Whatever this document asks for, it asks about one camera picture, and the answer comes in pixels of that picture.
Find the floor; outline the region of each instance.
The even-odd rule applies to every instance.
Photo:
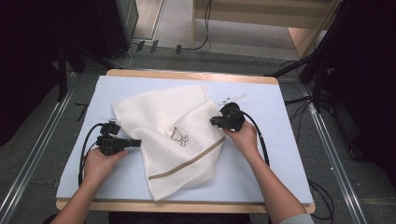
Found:
[[[185,7],[189,2],[165,1],[163,10],[159,14],[161,19],[157,23],[157,29],[154,32],[147,32],[145,35],[142,32],[140,33],[142,35],[134,40],[147,39],[147,45],[141,51],[131,49],[129,53],[125,53],[115,62],[123,65],[129,63],[125,69],[167,69],[261,76],[278,71],[287,61],[298,60],[297,53],[292,48],[291,39],[282,28],[247,28],[235,23],[224,26],[224,24],[217,24],[214,21],[209,23],[210,45],[206,46],[207,49],[183,51],[181,54],[176,54],[176,50],[172,49],[172,46],[191,44],[191,36],[183,35],[190,34],[191,29],[187,27],[187,21],[184,21],[187,28],[175,25],[175,21],[182,20],[173,18],[172,14],[175,13],[170,13],[166,9]],[[152,4],[160,6],[159,3],[160,1],[157,1]],[[178,18],[183,16],[187,18],[189,13],[187,10],[180,11],[178,16]],[[174,25],[165,25],[164,21]],[[198,45],[202,43],[205,36],[205,27],[202,21],[197,22],[196,34],[197,42],[195,44]],[[149,42],[155,39],[159,40],[159,47],[162,48],[157,48],[156,52],[150,53]],[[17,194],[17,204],[10,208],[13,213],[8,214],[9,217],[6,219],[0,216],[1,220],[8,220],[8,222],[0,221],[1,223],[41,223],[45,217],[58,212],[55,207],[55,195],[59,178],[83,121],[78,120],[83,107],[77,104],[90,102],[97,78],[106,73],[106,69],[100,64],[90,59],[84,60],[88,65],[85,74],[77,74],[76,80],[70,80],[75,84],[68,102],[65,102],[65,109],[56,122],[49,141],[43,146],[42,154],[38,156],[34,172],[30,176],[26,176],[28,183],[20,188],[21,192]],[[285,100],[296,99],[306,94],[304,86],[298,82],[297,77],[298,72],[292,71],[279,79]],[[50,92],[36,111],[24,122],[15,137],[0,147],[0,199],[2,201],[13,193],[9,191],[9,187],[17,179],[20,170],[29,159],[32,147],[40,137],[40,131],[51,117],[53,108],[57,105],[57,92],[57,88]],[[290,116],[302,105],[303,103],[288,105]],[[328,150],[323,145],[323,136],[318,131],[318,123],[314,114],[308,108],[291,125],[295,135],[300,136],[298,146],[307,177],[319,183],[332,196],[335,204],[334,222],[396,223],[396,216],[394,216],[396,193],[386,174],[375,164],[356,162],[351,159],[347,142],[340,131],[337,120],[329,111],[323,110],[319,117],[326,125],[335,153],[342,163],[349,184],[356,193],[357,205],[363,214],[363,218],[360,220],[354,218],[343,188],[340,187],[342,184],[336,175],[337,171],[334,170]],[[317,206],[316,215],[326,217],[328,215],[326,204],[319,198],[320,195],[317,192],[313,191],[313,196]],[[5,207],[2,205],[0,215],[4,215],[4,210]],[[254,223],[267,223],[265,214],[252,214],[251,217]],[[329,220],[314,220],[316,223],[329,223]],[[106,213],[90,212],[87,221],[88,223],[106,223]]]

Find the person's forearm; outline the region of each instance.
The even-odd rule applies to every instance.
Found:
[[[51,223],[84,223],[99,186],[83,181],[64,209]]]
[[[276,177],[262,157],[247,158],[247,161],[259,183],[268,214],[273,223],[306,213],[304,207]]]

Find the table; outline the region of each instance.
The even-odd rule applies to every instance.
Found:
[[[334,20],[342,0],[214,0],[210,20],[289,27],[294,46],[303,58]],[[205,18],[207,0],[194,0],[195,20]]]
[[[206,82],[206,85],[208,86],[209,93],[212,93],[212,95],[213,95],[213,92],[221,90],[221,88],[222,88],[221,86],[223,86],[223,88],[224,87],[227,88],[227,87],[234,86],[234,85],[250,85],[251,84],[251,85],[254,85],[256,88],[257,87],[261,88],[262,85],[264,85],[268,89],[278,90],[277,80],[272,77],[248,77],[248,76],[236,76],[236,75],[225,75],[225,74],[173,72],[173,71],[110,70],[107,72],[107,76],[102,77],[102,79],[103,80],[106,80],[106,79],[113,80],[113,79],[115,79],[114,77],[117,77],[117,79],[121,78],[122,82],[125,82],[127,80],[129,80],[129,81],[133,80],[134,82],[131,82],[131,83],[135,83],[136,87],[139,86],[139,88],[141,88],[142,86],[145,86],[145,81],[152,83],[152,85],[154,85],[154,86],[162,85],[163,83],[175,84],[175,83],[181,82],[181,83],[185,84],[185,82],[190,83],[193,81],[204,81],[204,82]],[[77,182],[77,180],[74,177],[74,175],[75,175],[74,165],[71,163],[73,163],[72,160],[74,159],[73,158],[74,152],[77,150],[78,151],[77,154],[80,153],[80,146],[78,144],[81,143],[81,139],[85,138],[87,129],[91,128],[90,125],[87,126],[85,124],[86,124],[87,120],[90,120],[92,111],[95,111],[95,104],[100,104],[103,107],[105,105],[104,102],[108,101],[107,99],[104,99],[104,98],[106,98],[106,96],[109,95],[109,94],[107,94],[107,92],[105,92],[103,95],[100,95],[100,99],[101,99],[100,102],[98,102],[98,100],[95,100],[98,97],[97,94],[99,94],[99,89],[104,87],[101,83],[103,84],[103,82],[100,79],[98,81],[98,84],[96,87],[97,88],[96,92],[95,92],[94,96],[92,97],[92,102],[90,104],[90,107],[92,107],[93,109],[89,108],[87,111],[87,116],[84,121],[83,127],[81,129],[81,133],[80,133],[81,136],[78,138],[76,146],[75,146],[75,150],[73,150],[72,155],[69,159],[69,162],[66,164],[66,167],[65,167],[64,174],[63,174],[63,177],[62,177],[61,183],[60,183],[60,188],[58,189],[58,193],[57,193],[58,199],[57,199],[56,205],[59,209],[64,208],[68,199],[71,197],[73,192],[77,189],[77,186],[76,186],[77,183],[70,183],[70,182]],[[108,86],[113,85],[114,83],[106,82],[105,84],[108,87]],[[276,94],[274,94],[272,96],[272,98],[274,98],[274,100],[277,100],[279,102],[279,99],[281,99],[281,95],[279,98],[279,96],[276,97]],[[104,109],[103,113],[106,113],[106,110],[109,111],[111,109],[109,109],[109,108]],[[273,111],[273,112],[275,112],[276,114],[282,114],[283,112],[286,112],[286,109],[284,109],[284,110],[285,111],[281,110],[281,111]],[[256,120],[256,122],[259,125],[261,123],[260,119]],[[291,137],[292,137],[292,132],[291,132],[290,126],[289,126],[289,129],[283,130],[283,131],[285,131],[284,132],[285,135],[288,135],[288,136],[291,135]],[[275,169],[274,172],[282,173],[283,171],[279,171],[276,167],[282,169],[287,166],[276,165],[279,162],[276,162],[276,155],[274,152],[271,151],[271,148],[273,148],[272,144],[273,143],[271,143],[271,141],[266,142],[270,160],[273,160],[273,163],[274,163],[274,168],[273,168],[273,169]],[[240,166],[241,168],[238,168],[238,169],[240,169],[240,172],[249,172],[248,164],[244,164],[245,161],[240,158],[240,157],[243,158],[243,156],[240,155],[240,153],[237,152],[236,149],[229,150],[227,148],[228,147],[223,147],[223,149],[221,150],[218,163],[223,164],[224,160],[226,160],[226,161],[233,160],[233,158],[238,157],[235,155],[239,155],[239,158],[237,158],[238,160],[236,160],[236,161],[238,161],[241,164],[236,164],[236,162],[234,162],[233,164],[231,164],[231,166],[232,167]],[[294,170],[303,169],[303,170],[300,170],[299,173],[300,173],[300,175],[303,175],[303,177],[304,177],[304,168],[302,166],[301,159],[298,154],[298,150],[297,150],[297,152],[295,150],[297,150],[296,146],[293,150],[288,149],[289,152],[287,152],[287,151],[282,152],[282,153],[286,153],[286,154],[291,153],[294,155],[294,156],[291,155],[291,157],[296,158],[296,160],[287,162],[287,163],[296,163],[295,167],[293,167],[296,169],[289,169],[288,172],[293,173],[293,172],[295,172]],[[131,155],[131,160],[134,160],[134,161],[131,161],[131,163],[129,163],[129,164],[136,164],[139,161],[139,158],[136,155],[135,156]],[[67,178],[67,176],[69,175],[68,170],[70,170],[70,168],[72,170],[72,174],[71,174],[72,181],[70,181],[70,179]],[[219,175],[221,178],[223,178],[223,179],[221,179],[221,181],[227,182],[227,181],[230,181],[229,179],[234,179],[234,178],[238,177],[238,174],[231,174],[232,176],[230,178],[230,174],[226,174],[224,172],[219,172],[219,173],[222,174],[222,175]],[[111,179],[113,176],[110,176],[110,178],[109,178],[110,180],[108,182],[114,182],[114,180],[117,179],[117,175],[119,175],[119,174],[115,174],[115,177],[113,179]],[[241,176],[243,176],[246,179],[246,181],[255,181],[254,175],[242,174]],[[139,172],[134,173],[134,180],[136,179],[136,182],[138,182],[139,179],[145,180],[144,178],[145,177],[143,177],[143,176],[142,176],[142,178],[139,177]],[[307,185],[305,185],[306,180],[303,180],[301,178],[299,180],[292,180],[291,181],[292,183],[289,183],[289,186],[299,185],[299,184],[295,184],[295,182],[300,182],[300,181],[301,181],[301,186],[304,186],[304,189],[301,190],[303,192],[303,195],[305,195],[303,198],[305,198],[304,200],[308,202],[308,203],[304,204],[304,207],[308,213],[313,213],[315,211],[315,204],[312,200],[312,196],[310,195],[309,187]],[[214,182],[212,182],[211,184],[203,186],[203,189],[185,190],[185,191],[182,190],[179,194],[177,192],[176,196],[171,195],[169,199],[158,201],[158,202],[154,202],[154,201],[148,199],[147,197],[145,198],[145,196],[141,196],[141,198],[138,198],[138,197],[140,197],[140,195],[139,196],[134,195],[134,193],[144,195],[145,187],[143,187],[143,189],[138,189],[137,186],[131,187],[131,188],[136,188],[131,192],[131,194],[133,194],[132,197],[134,197],[133,199],[132,198],[124,199],[124,198],[122,198],[123,197],[122,195],[121,196],[119,195],[120,197],[117,195],[111,196],[112,198],[119,197],[118,199],[104,199],[105,196],[103,196],[103,195],[105,195],[108,192],[102,192],[102,194],[101,194],[101,192],[98,192],[97,198],[92,203],[91,210],[142,211],[142,212],[186,212],[186,213],[264,213],[264,212],[266,212],[265,204],[262,201],[262,198],[252,200],[252,202],[243,202],[244,200],[240,200],[240,202],[237,202],[237,200],[235,200],[235,202],[227,202],[228,199],[223,200],[221,202],[218,202],[217,199],[213,200],[213,201],[210,201],[210,199],[209,200],[205,199],[203,201],[191,199],[191,198],[195,197],[194,195],[198,195],[196,197],[205,197],[205,195],[208,193],[208,191],[205,191],[205,188],[207,188],[209,190],[214,190],[214,191],[219,190],[216,183],[218,183],[217,180],[214,180]],[[255,191],[258,191],[259,194],[256,194],[256,195],[259,195],[261,197],[260,190],[257,189],[256,186],[252,186],[252,184],[241,185],[241,186],[243,188],[246,188],[247,191],[251,191],[250,189],[254,189]],[[116,187],[123,188],[124,186],[122,184],[118,184]],[[233,189],[233,188],[235,188],[235,186],[230,186],[228,188],[220,188],[220,191],[227,191],[227,189]]]

